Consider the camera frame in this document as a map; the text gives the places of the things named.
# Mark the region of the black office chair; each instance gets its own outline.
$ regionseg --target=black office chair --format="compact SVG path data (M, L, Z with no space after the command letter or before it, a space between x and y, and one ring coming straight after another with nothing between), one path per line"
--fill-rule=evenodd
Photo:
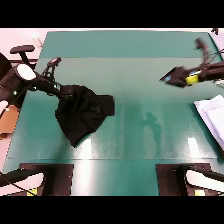
M30 64L29 59L26 56L26 52L33 52L35 47L33 45L23 45L23 46L18 46L18 47L13 47L10 50L11 54L20 54L23 63L30 66L30 68L35 69L36 63L35 64ZM0 53L0 80L7 74L9 69L12 68L12 65L10 61ZM23 100L26 96L26 92L23 93L14 103L14 105L17 108L21 108L23 104Z

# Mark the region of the brown box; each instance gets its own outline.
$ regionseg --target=brown box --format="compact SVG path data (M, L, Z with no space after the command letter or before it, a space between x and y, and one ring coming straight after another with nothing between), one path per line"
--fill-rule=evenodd
M14 132L18 117L18 108L14 105L9 106L9 111L5 111L0 119L0 139L1 136Z

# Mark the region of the green tabletop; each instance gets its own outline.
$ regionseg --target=green tabletop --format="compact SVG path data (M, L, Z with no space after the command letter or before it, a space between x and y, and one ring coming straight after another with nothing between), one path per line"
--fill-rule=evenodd
M4 172L21 162L73 163L72 195L158 195L156 163L210 162L224 173L219 146L193 105L222 89L212 82L185 89L159 82L174 66L201 63L198 37L216 51L207 33L49 33L36 70L61 56L56 80L113 95L115 116L74 148L54 116L58 99L27 93Z

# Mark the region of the stack of paper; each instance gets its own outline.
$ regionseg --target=stack of paper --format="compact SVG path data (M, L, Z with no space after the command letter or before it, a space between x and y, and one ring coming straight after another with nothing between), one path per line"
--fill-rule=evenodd
M198 113L224 150L224 98L221 95L211 100L194 102Z

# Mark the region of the chair armrest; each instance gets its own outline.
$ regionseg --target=chair armrest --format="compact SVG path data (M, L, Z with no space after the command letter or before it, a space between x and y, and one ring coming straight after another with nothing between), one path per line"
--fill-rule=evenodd
M10 53L17 54L17 53L33 52L34 50L35 50L35 47L33 45L22 45L18 47L13 47L10 50Z

